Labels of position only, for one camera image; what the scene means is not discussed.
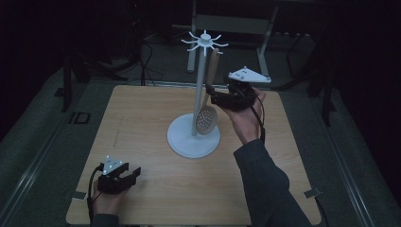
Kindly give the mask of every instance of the tabletop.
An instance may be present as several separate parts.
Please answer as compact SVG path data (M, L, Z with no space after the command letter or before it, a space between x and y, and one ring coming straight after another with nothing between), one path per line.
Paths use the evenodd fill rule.
M318 224L322 218L316 202L304 195L310 184L281 99L275 92L266 94L266 148L287 173L295 200L311 223ZM209 155L185 158L168 144L170 124L193 113L194 100L194 88L116 86L77 191L88 190L92 172L110 155L130 163L130 171L142 167L120 208L121 224L250 225L233 155L241 143L226 113L214 106L220 140ZM89 223L86 201L72 200L66 219L70 224Z

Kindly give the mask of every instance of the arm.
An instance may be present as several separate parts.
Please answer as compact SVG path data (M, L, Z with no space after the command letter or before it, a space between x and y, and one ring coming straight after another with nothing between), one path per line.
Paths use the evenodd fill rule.
M260 101L256 100L253 108L260 116L261 102L266 94L254 90ZM230 116L235 133L243 144L234 156L241 171L252 226L311 226L288 191L287 174L274 164L258 139L259 122L251 109L241 112L222 110Z
M245 144L234 156L252 226L311 226L288 191L287 174L274 164L259 139Z
M118 227L119 219L116 215L97 214L94 215L93 227Z

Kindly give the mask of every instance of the hand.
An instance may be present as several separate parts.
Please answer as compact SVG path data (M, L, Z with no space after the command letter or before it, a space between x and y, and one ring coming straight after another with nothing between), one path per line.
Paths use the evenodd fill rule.
M253 88L256 92L257 97L260 101L263 102L265 99L266 93ZM262 113L262 105L259 100L255 100L253 104L254 109L256 110L257 114ZM225 113L230 116L230 120L233 123L233 127L235 130L236 135L238 136L239 140L242 144L247 144L252 140L259 138L259 122L257 121L256 116L254 115L251 108L248 108L241 112L233 112L224 108L221 108Z
M97 214L108 214L117 215L118 208L121 205L124 196L127 194L129 189L121 192L120 194L110 195L105 193L100 193L97 190L98 181L94 182L94 195L93 195L93 207L94 215Z

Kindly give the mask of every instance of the sleeve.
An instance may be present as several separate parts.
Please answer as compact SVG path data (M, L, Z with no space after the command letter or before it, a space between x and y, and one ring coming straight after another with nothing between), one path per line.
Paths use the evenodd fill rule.
M92 227L118 227L119 219L115 215L98 214L94 216Z
M288 191L287 174L274 164L261 140L242 146L234 156L253 227L311 226Z

